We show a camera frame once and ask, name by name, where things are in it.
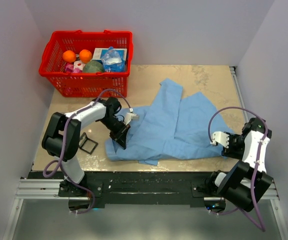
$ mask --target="blue towel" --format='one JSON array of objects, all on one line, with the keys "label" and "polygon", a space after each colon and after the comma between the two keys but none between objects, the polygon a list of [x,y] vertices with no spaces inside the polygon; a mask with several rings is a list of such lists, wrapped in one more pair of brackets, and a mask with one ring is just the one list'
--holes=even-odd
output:
[{"label": "blue towel", "polygon": [[[211,146],[208,124],[217,111],[201,93],[181,99],[183,88],[170,79],[160,83],[160,90],[151,106],[134,107],[139,120],[130,123],[126,149],[111,138],[105,142],[111,161],[138,160],[157,165],[160,159],[201,159],[221,156],[221,146]],[[119,114],[125,115],[128,108]],[[232,132],[221,115],[217,115],[211,131]]]}]

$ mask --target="table top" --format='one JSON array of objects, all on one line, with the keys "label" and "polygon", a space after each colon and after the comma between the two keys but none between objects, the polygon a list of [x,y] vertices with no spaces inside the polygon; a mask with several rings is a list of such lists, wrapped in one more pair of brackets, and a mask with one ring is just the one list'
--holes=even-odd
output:
[{"label": "table top", "polygon": [[[182,98],[202,92],[217,109],[229,106],[241,106],[230,68],[225,65],[132,65],[128,78],[127,100],[132,107],[151,105],[160,89],[160,82],[169,78],[183,86]],[[54,91],[48,110],[40,143],[53,113],[69,113],[84,107],[94,98],[63,97]],[[126,108],[125,101],[120,100]],[[221,112],[229,128],[240,133],[245,123],[240,110],[230,109]],[[237,162],[236,159],[222,157],[201,158],[192,160],[163,159],[158,166],[140,164],[138,161],[110,161],[105,152],[105,140],[110,131],[101,123],[93,122],[81,130],[88,137],[98,142],[92,155],[81,150],[77,158],[84,171],[146,171],[146,172],[212,172],[229,171]],[[42,171],[54,159],[38,145],[33,171]]]}]

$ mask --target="orange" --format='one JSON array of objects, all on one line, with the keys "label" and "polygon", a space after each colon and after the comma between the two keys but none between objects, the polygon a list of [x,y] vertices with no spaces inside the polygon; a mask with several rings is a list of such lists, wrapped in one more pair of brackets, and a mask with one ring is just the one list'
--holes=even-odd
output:
[{"label": "orange", "polygon": [[89,50],[83,49],[79,52],[79,59],[85,64],[87,64],[92,59],[92,57],[93,54]]},{"label": "orange", "polygon": [[75,52],[71,51],[71,50],[67,50],[63,53],[63,60],[67,63],[73,63],[76,60],[76,54]]}]

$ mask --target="beige table surface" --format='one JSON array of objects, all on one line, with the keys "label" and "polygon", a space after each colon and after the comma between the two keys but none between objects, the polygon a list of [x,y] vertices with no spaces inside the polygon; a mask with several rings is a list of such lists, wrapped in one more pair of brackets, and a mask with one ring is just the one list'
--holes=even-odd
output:
[{"label": "beige table surface", "polygon": [[[201,91],[217,109],[228,106],[241,106],[233,82],[230,68],[223,65],[132,65],[128,78],[127,100],[132,107],[150,105],[159,91],[159,83],[165,78],[183,86],[182,97]],[[54,112],[68,113],[84,107],[93,98],[67,98],[57,90],[48,110],[43,133]],[[240,133],[244,125],[243,114],[239,110],[222,112],[226,124],[236,133]],[[158,166],[139,164],[137,161],[110,161],[105,152],[105,140],[109,138],[109,130],[100,122],[94,122],[81,132],[99,144],[92,155],[78,150],[79,164],[85,171],[229,171],[237,162],[235,159],[222,157],[195,160],[160,160]],[[42,171],[46,164],[54,158],[38,146],[33,171]]]}]

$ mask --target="folded fabric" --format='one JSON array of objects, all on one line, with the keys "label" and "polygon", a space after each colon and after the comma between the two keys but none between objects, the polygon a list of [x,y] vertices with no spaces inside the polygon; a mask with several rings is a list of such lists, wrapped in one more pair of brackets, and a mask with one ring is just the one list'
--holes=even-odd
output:
[{"label": "folded fabric", "polygon": [[[211,146],[208,124],[217,111],[201,93],[181,99],[183,88],[170,79],[160,83],[160,90],[151,106],[134,107],[139,120],[130,123],[126,149],[112,139],[105,142],[111,161],[139,160],[157,165],[160,159],[201,159],[221,156],[221,146]],[[128,108],[119,114],[125,115]],[[211,131],[232,132],[218,114]]]}]

